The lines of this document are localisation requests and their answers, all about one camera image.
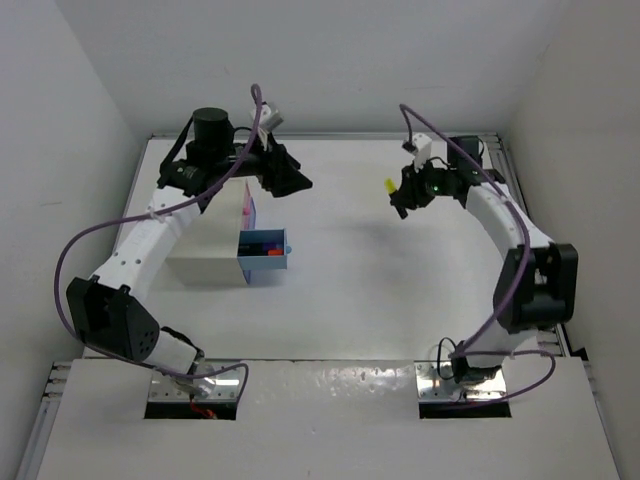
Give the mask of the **yellow black highlighter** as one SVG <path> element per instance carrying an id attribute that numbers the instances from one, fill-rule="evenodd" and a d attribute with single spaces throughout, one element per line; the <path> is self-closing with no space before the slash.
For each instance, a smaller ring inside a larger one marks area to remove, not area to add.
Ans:
<path id="1" fill-rule="evenodd" d="M 399 217 L 404 220 L 408 217 L 407 210 L 396 202 L 398 188 L 391 178 L 386 178 L 384 181 L 384 187 L 389 197 L 390 205 L 396 210 Z"/>

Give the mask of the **purple black highlighter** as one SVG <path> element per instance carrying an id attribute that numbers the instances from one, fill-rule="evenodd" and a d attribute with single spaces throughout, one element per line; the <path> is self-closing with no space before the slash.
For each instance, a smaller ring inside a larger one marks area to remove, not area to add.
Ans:
<path id="1" fill-rule="evenodd" d="M 256 244 L 255 249 L 259 251 L 269 251 L 271 249 L 283 249 L 283 245 L 278 243 L 264 242 Z"/>

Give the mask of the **light blue drawer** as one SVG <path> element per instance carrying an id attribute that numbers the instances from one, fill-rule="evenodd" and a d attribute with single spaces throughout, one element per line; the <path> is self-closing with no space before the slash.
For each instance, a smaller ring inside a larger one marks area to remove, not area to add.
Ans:
<path id="1" fill-rule="evenodd" d="M 284 270 L 288 266 L 288 244 L 285 229 L 243 230 L 239 235 L 237 258 L 245 271 Z"/>

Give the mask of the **white drawer cabinet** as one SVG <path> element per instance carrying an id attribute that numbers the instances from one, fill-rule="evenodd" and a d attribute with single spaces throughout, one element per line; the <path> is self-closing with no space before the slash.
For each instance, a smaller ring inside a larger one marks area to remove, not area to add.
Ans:
<path id="1" fill-rule="evenodd" d="M 166 259 L 186 287 L 242 287 L 247 284 L 237 251 L 243 231 L 244 179 L 231 179 L 181 236 Z"/>

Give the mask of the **pink drawer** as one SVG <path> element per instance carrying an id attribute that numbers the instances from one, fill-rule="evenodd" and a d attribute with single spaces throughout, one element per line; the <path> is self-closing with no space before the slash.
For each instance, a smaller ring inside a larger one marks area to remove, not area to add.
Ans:
<path id="1" fill-rule="evenodd" d="M 251 196 L 251 192 L 250 192 L 250 187 L 248 185 L 248 183 L 245 183 L 244 185 L 244 200 L 243 200 L 243 215 L 244 216 L 249 216 L 251 213 L 251 203 L 252 203 L 252 196 Z"/>

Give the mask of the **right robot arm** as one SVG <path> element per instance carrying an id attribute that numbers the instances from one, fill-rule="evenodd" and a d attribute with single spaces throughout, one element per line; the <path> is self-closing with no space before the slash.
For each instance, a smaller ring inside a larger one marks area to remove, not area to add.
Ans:
<path id="1" fill-rule="evenodd" d="M 452 138 L 444 158 L 432 155 L 432 140 L 422 133 L 402 147 L 412 160 L 402 168 L 399 185 L 386 183 L 399 216 L 406 218 L 438 197 L 451 198 L 483 227 L 503 260 L 489 320 L 450 356 L 454 381 L 479 381 L 535 333 L 572 318 L 578 252 L 533 223 L 498 170 L 483 168 L 479 138 Z"/>

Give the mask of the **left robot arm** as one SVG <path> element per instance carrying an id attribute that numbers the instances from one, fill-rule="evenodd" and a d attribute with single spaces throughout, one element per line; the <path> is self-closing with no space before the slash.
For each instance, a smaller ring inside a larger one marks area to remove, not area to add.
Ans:
<path id="1" fill-rule="evenodd" d="M 143 302 L 178 240 L 232 178 L 254 177 L 275 198 L 312 187 L 300 163 L 276 141 L 283 119 L 260 102 L 244 143 L 228 113 L 195 110 L 159 166 L 159 178 L 144 214 L 112 256 L 88 279 L 74 278 L 66 290 L 73 327 L 91 349 L 165 374 L 191 379 L 204 356 L 188 337 L 163 327 Z"/>

